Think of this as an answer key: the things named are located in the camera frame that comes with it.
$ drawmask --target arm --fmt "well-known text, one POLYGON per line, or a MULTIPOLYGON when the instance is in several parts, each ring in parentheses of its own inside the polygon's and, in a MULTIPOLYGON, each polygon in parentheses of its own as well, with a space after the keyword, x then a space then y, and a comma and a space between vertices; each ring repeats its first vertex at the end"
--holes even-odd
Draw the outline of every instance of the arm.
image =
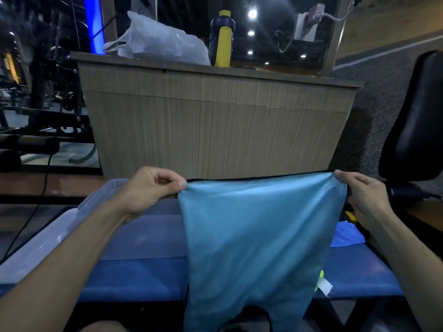
POLYGON ((159 198, 185 187, 185 179, 173 171, 141 168, 0 299, 0 332, 62 331, 113 233, 159 198), (172 182, 159 185, 159 178, 172 182))
POLYGON ((358 221, 392 268, 423 331, 443 331, 443 262, 392 211, 385 185, 360 173, 335 171, 351 187, 358 221))

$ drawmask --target bottle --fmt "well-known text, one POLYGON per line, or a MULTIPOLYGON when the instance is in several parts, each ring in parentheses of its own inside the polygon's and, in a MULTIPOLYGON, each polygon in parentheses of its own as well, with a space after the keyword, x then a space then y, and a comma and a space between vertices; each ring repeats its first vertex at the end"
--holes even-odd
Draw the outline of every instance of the bottle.
POLYGON ((219 18, 211 21, 209 59, 211 65, 228 68, 231 63, 235 22, 229 10, 220 10, 219 18))

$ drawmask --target black backrest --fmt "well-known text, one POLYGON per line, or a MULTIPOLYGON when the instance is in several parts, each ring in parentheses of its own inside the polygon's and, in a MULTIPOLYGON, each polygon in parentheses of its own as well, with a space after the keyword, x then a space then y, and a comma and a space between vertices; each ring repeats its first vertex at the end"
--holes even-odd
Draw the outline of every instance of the black backrest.
POLYGON ((443 52, 420 55, 378 166, 391 181, 427 181, 443 169, 443 52))

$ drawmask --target spotlight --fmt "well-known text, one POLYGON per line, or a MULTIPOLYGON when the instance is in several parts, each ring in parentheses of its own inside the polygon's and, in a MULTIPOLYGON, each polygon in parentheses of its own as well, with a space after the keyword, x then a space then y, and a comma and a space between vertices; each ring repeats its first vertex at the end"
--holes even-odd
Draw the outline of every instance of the spotlight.
POLYGON ((251 18, 251 19, 256 18, 256 17, 257 17, 257 9, 251 9, 251 10, 248 12, 248 16, 249 16, 249 18, 251 18))

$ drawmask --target light blue fabric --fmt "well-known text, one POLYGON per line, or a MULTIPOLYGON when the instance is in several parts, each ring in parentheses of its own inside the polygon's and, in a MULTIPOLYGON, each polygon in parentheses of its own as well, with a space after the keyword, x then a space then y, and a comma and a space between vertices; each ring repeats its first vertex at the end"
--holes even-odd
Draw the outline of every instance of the light blue fabric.
POLYGON ((365 237, 353 223, 340 221, 335 229, 331 247, 345 247, 365 243, 365 237))
POLYGON ((179 193, 189 260, 185 332, 216 332, 245 306, 294 332, 345 202, 332 173, 195 181, 179 193))

